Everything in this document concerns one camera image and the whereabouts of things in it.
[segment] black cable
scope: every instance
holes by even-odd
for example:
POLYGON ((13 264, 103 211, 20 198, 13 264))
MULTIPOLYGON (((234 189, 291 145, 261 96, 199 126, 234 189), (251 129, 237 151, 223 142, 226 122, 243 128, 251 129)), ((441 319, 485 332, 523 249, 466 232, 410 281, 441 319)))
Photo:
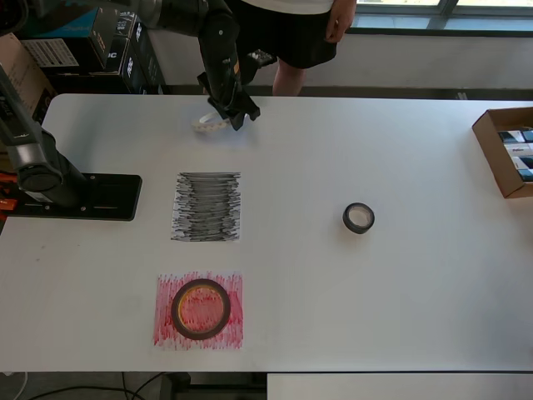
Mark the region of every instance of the black cable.
POLYGON ((124 372, 120 372, 122 375, 122 387, 124 388, 124 396, 126 397, 126 400, 130 400, 127 396, 127 389, 126 389, 126 374, 124 372))
POLYGON ((37 400, 38 398, 44 398, 45 396, 50 396, 52 394, 61 393, 61 392, 67 392, 69 390, 78 390, 78 389, 91 389, 91 390, 109 390, 112 392, 125 392, 133 394, 133 397, 137 397, 140 400, 146 400, 139 396, 136 392, 134 393, 131 390, 123 389, 121 387, 104 387, 104 386, 71 386, 71 387, 64 387, 63 389, 58 390, 52 390, 51 392, 45 392, 38 394, 37 396, 30 397, 28 400, 37 400))
POLYGON ((132 400, 135 400, 135 398, 140 398, 142 400, 142 397, 138 395, 138 393, 146 386, 148 385, 148 383, 150 383, 151 381, 153 381, 154 379, 156 378, 159 378, 164 372, 160 372, 160 373, 157 373, 156 375, 154 375, 153 377, 151 377, 150 379, 148 379, 146 382, 144 382, 134 393, 133 393, 133 397, 132 397, 132 400))

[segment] window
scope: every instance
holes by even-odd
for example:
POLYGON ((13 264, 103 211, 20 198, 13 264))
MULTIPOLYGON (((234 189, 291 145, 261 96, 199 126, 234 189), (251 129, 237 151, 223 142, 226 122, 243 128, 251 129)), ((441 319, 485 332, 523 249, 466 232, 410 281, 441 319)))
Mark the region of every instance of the window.
POLYGON ((358 15, 492 16, 524 18, 533 25, 533 0, 357 0, 357 4, 358 15))

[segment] cardboard box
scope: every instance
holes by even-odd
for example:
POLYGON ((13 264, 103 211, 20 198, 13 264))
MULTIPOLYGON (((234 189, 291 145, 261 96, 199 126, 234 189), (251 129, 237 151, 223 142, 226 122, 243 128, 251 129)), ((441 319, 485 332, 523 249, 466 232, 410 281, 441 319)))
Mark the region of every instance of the cardboard box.
POLYGON ((30 16, 17 36, 46 73, 102 71, 117 18, 109 7, 67 2, 43 18, 30 16))
POLYGON ((12 33, 0 37, 0 63, 27 111, 42 123, 56 92, 12 33))
POLYGON ((504 198, 533 196, 533 182, 522 180, 498 132, 532 126, 533 107, 524 107, 488 110, 472 127, 504 198))
POLYGON ((115 36, 129 38, 133 51, 141 63, 142 73, 148 81, 148 92, 151 94, 168 94, 156 52, 148 36, 148 29, 141 23, 134 12, 121 12, 118 18, 115 36))
POLYGON ((125 37, 113 39, 104 71, 55 74, 50 80, 59 93, 147 93, 141 64, 125 37))

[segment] person's leg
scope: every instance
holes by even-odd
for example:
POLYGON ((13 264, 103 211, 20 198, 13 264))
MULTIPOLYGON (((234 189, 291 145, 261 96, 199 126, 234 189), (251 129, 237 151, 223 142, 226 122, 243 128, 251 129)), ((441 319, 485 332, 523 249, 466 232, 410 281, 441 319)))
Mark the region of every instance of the person's leg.
POLYGON ((305 69, 291 67, 280 59, 272 94, 274 96, 297 96, 300 94, 305 79, 305 69))

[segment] white wall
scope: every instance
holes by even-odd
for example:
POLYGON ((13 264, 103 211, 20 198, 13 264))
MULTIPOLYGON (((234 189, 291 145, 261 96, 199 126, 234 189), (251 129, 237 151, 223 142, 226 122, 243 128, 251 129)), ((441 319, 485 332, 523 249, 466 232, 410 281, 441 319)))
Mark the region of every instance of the white wall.
MULTIPOLYGON (((167 83, 196 84, 194 37, 151 32, 167 83)), ((271 85, 275 67, 252 84, 271 85)), ((309 70, 307 86, 533 88, 533 38, 346 35, 336 58, 309 70)))

